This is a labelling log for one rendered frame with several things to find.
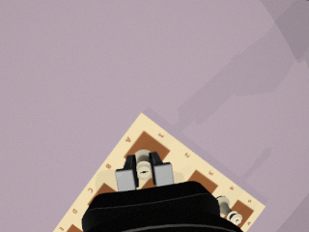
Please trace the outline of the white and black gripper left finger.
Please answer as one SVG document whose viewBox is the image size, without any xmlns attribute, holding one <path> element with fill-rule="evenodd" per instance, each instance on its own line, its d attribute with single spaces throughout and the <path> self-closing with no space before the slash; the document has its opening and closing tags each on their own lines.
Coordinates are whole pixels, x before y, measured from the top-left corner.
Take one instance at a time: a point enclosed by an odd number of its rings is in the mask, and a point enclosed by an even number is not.
<svg viewBox="0 0 309 232">
<path fill-rule="evenodd" d="M 124 167 L 121 169 L 116 169 L 115 177 L 118 191 L 134 190 L 139 188 L 136 165 L 136 156 L 129 155 L 126 157 Z"/>
</svg>

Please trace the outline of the brown and cream chessboard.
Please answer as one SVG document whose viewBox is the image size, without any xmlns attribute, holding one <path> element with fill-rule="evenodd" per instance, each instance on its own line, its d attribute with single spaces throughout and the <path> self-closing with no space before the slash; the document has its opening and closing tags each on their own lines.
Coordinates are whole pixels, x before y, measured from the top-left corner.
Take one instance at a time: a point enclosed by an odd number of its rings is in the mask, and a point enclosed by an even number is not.
<svg viewBox="0 0 309 232">
<path fill-rule="evenodd" d="M 141 149 L 157 152 L 163 162 L 172 163 L 174 184 L 195 181 L 215 198 L 226 196 L 230 200 L 230 209 L 242 216 L 237 226 L 243 232 L 265 208 L 141 112 L 53 232 L 83 232 L 81 219 L 92 200 L 98 194 L 118 191 L 115 170 L 124 167 L 126 156 Z"/>
</svg>

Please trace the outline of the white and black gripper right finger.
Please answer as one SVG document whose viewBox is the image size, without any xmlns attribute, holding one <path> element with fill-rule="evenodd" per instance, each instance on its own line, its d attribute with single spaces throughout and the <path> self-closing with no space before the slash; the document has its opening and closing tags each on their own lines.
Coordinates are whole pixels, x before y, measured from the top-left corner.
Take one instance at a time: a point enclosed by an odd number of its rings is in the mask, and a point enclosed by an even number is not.
<svg viewBox="0 0 309 232">
<path fill-rule="evenodd" d="M 160 187 L 174 184 L 172 163 L 163 162 L 157 152 L 149 153 L 149 157 L 154 185 Z"/>
</svg>

